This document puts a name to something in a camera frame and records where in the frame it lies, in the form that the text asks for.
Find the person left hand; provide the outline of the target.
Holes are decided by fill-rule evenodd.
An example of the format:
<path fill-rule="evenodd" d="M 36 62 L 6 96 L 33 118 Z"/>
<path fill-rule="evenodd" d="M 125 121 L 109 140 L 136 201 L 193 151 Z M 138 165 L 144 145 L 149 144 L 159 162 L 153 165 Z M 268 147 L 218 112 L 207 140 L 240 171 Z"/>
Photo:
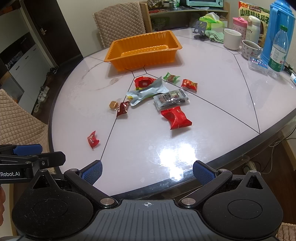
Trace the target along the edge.
<path fill-rule="evenodd" d="M 0 211 L 1 211 L 1 217 L 3 217 L 4 213 L 4 203 L 6 201 L 6 195 L 4 192 L 4 189 L 0 186 Z"/>

